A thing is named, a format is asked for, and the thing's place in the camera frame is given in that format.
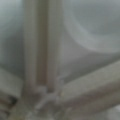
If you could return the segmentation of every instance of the gray wall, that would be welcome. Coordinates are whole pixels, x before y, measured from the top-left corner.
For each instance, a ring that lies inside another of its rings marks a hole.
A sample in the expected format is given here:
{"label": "gray wall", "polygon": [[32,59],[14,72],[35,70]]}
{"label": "gray wall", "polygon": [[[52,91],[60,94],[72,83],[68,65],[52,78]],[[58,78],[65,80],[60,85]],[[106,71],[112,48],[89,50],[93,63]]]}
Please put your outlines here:
{"label": "gray wall", "polygon": [[0,0],[0,66],[24,76],[21,0]]}

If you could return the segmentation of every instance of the white surface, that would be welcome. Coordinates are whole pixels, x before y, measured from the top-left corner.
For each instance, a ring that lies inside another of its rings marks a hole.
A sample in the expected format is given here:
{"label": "white surface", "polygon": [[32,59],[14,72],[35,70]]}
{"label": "white surface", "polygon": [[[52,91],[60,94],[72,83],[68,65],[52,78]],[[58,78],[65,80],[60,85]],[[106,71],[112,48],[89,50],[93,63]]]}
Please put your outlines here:
{"label": "white surface", "polygon": [[61,99],[71,114],[88,115],[120,104],[120,61],[64,85]]}
{"label": "white surface", "polygon": [[[0,11],[0,64],[9,71],[23,76],[23,21],[21,21],[23,15],[21,1],[12,0],[8,2],[8,0],[0,0],[0,9],[2,10]],[[118,58],[119,55],[117,54],[99,54],[83,48],[72,39],[66,28],[63,28],[60,57],[61,78],[67,81],[72,80]]]}
{"label": "white surface", "polygon": [[109,120],[120,120],[120,106],[116,106],[108,111]]}
{"label": "white surface", "polygon": [[87,49],[120,52],[119,0],[63,0],[65,26]]}

